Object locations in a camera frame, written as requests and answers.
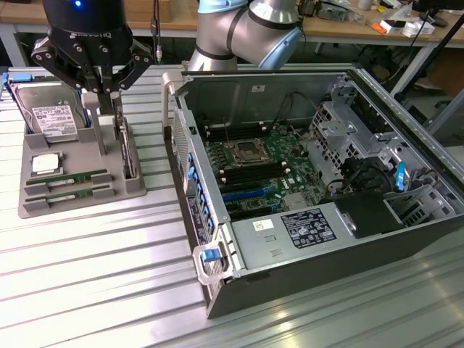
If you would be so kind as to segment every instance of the motherboard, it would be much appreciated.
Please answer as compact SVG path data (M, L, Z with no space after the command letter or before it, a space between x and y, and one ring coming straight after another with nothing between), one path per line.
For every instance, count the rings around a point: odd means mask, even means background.
M309 139L293 127L277 125L255 138L242 138L252 132L229 133L222 141L206 137L204 145L232 221L304 209L325 196L308 160Z

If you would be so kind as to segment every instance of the workbench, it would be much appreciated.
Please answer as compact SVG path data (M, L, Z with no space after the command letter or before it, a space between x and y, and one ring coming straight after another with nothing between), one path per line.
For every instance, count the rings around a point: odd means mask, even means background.
M356 7L358 0L350 1L357 12L369 19L373 19L379 15L377 11L362 11L358 9ZM171 3L172 18L169 22L161 23L161 35L164 37L195 37L197 23L196 8L191 4L187 4L185 0L171 0ZM449 21L449 26L447 28L437 28L433 35L420 36L418 38L415 46L421 47L421 50L391 91L392 95L402 91L411 81L427 57L458 19L458 16L453 14L445 13L440 15ZM149 29L151 13L127 11L126 17L135 36L152 36ZM46 33L47 21L41 0L33 0L31 4L5 3L0 9L0 20L0 38L4 43L13 66L26 66L27 60L15 36L17 33ZM306 41L318 43L316 52L319 52L325 43L409 46L413 40L403 35L384 36L367 25L332 22L317 17L307 18L304 21L303 27ZM464 48L464 30L460 30L455 35L448 47Z
M463 232L407 260L206 319L161 133L160 76L177 69L150 68L123 92L148 194L28 220L17 216L24 122L3 92L0 347L434 348L462 342ZM10 73L47 75L41 68Z

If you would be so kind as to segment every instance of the wooden table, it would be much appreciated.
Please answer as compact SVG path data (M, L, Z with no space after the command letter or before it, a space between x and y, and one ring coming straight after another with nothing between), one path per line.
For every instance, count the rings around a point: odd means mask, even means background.
M357 3L357 0L351 1L353 5ZM171 2L172 18L170 22L161 23L162 36L195 37L197 14L194 3L189 3L186 0L171 0ZM149 29L151 13L134 12L131 11L131 7L126 6L126 8L128 8L126 13L127 21L133 30L133 34L135 36L151 36ZM368 19L379 16L377 11L362 11L356 6L353 6L353 9L365 15ZM449 26L447 28L436 28L433 35L418 38L415 46L421 47L421 50L392 93L401 91L410 82L410 79L458 19L458 16L453 14L444 13L440 15L448 20ZM32 4L3 4L3 2L0 2L0 20L0 38L4 42L12 64L15 67L25 66L27 60L24 58L22 49L15 39L15 34L46 32L47 21L41 0L33 0ZM332 22L317 17L307 18L304 21L303 28L306 40L319 43L318 49L324 43L409 46L412 42L411 38L403 35L381 35L367 25ZM464 48L464 30L460 30L455 35L449 46Z

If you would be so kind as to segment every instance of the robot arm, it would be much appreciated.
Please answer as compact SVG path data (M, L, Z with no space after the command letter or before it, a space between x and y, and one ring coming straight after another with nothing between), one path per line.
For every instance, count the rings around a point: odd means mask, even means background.
M98 94L107 113L109 95L130 88L152 63L125 22L123 0L43 0L43 7L50 28L33 60L70 86ZM113 73L115 65L124 68Z
M235 70L236 57L279 69L301 35L296 0L200 0L189 70Z

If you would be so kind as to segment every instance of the gray metal panel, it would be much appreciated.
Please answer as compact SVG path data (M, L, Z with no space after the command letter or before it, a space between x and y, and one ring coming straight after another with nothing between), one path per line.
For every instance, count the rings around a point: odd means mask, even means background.
M155 84L161 72L145 76ZM139 92L125 96L156 98L158 86L136 85ZM3 132L21 118L8 112L19 118L6 120L0 108L0 347L462 345L464 233L408 260L207 320L162 145L160 104L138 102L152 111L140 113L137 104L125 111L130 121L144 120L132 122L144 122L134 128L143 136L147 196L29 220L17 217L13 185L22 127Z

